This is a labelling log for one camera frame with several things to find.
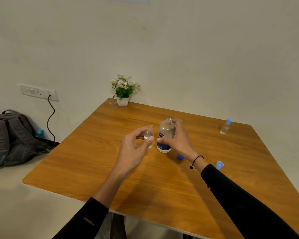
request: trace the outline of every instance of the wooden table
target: wooden table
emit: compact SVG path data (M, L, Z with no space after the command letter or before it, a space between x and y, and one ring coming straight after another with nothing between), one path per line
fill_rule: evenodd
M87 201L111 171L123 136L135 128L180 117L194 148L211 164L282 217L299 233L299 193L255 130L233 122L130 102L107 99L24 179L23 183ZM207 238L241 238L233 222L189 162L148 150L121 185L111 210Z

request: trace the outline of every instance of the electrical outlet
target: electrical outlet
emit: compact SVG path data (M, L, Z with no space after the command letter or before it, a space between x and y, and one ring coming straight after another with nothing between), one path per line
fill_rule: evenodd
M32 85L18 84L21 88L21 93L26 96L33 96L48 100L49 95L51 101L59 101L56 91L53 89L45 89Z

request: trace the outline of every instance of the gray backpack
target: gray backpack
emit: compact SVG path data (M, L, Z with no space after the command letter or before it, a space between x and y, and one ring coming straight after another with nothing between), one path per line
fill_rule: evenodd
M0 114L0 166L25 163L49 148L34 137L35 130L26 116L7 111Z

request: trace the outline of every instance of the black wristband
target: black wristband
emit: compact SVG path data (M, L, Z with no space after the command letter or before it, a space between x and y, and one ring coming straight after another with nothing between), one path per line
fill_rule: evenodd
M190 168L190 169L196 169L196 168L193 168L193 165L194 165L194 163L195 163L196 159L198 159L199 157L202 157L202 158L204 158L202 155L199 155L197 158L195 158L195 160L193 161L192 165L191 165L191 166L189 166L189 168Z

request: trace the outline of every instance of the white flower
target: white flower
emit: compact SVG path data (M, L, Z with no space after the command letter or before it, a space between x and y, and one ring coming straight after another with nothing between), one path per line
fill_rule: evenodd
M125 87L127 87L127 84L128 84L127 82L119 80L117 86L120 87L120 88L125 88Z
M121 79L124 79L124 76L123 76L123 75L120 75L120 74L117 74L117 75L116 75L116 78L119 79L119 80L121 80Z
M117 79L111 80L111 83L112 83L112 85L116 85L116 84L117 84L117 82L118 82L118 80L117 80Z
M129 85L129 86L133 86L133 85L135 85L135 81L133 81L133 80L129 80L129 81L128 81L128 85Z

